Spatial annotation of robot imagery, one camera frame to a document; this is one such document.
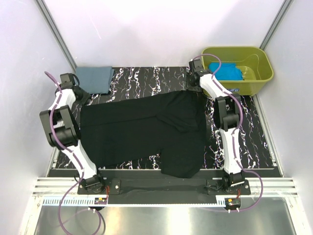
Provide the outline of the black t shirt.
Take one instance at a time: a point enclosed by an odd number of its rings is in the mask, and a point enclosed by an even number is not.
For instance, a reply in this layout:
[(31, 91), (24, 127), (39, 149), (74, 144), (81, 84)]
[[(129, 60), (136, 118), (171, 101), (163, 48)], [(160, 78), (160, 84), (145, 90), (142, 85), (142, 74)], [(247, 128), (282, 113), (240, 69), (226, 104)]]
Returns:
[(80, 131), (82, 146), (97, 167), (159, 155), (163, 174), (191, 178), (204, 158), (204, 96), (175, 91), (83, 106)]

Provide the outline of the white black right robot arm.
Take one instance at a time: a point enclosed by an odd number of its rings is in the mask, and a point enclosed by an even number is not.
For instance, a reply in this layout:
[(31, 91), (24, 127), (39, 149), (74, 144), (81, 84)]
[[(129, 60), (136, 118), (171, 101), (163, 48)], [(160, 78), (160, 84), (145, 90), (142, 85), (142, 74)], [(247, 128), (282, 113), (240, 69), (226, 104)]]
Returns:
[(215, 72), (206, 70), (201, 59), (189, 61), (186, 88), (206, 92), (213, 100), (213, 121), (223, 142), (223, 177), (215, 190), (236, 193), (244, 184), (245, 177), (239, 159), (239, 131), (243, 122), (241, 96), (232, 94), (215, 77)]

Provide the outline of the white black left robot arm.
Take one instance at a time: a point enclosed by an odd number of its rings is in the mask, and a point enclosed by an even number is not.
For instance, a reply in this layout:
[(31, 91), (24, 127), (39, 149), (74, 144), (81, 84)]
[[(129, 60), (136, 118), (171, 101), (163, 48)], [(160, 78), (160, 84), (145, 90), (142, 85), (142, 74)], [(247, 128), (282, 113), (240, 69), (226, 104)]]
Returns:
[(106, 188), (105, 180), (81, 144), (80, 128), (71, 111), (76, 101), (81, 105), (86, 104), (91, 95), (79, 86), (75, 74), (61, 74), (60, 83), (49, 72), (46, 71), (45, 75), (57, 88), (52, 105), (40, 112), (46, 139), (50, 146), (56, 147), (74, 164), (79, 174), (79, 187), (100, 194)]

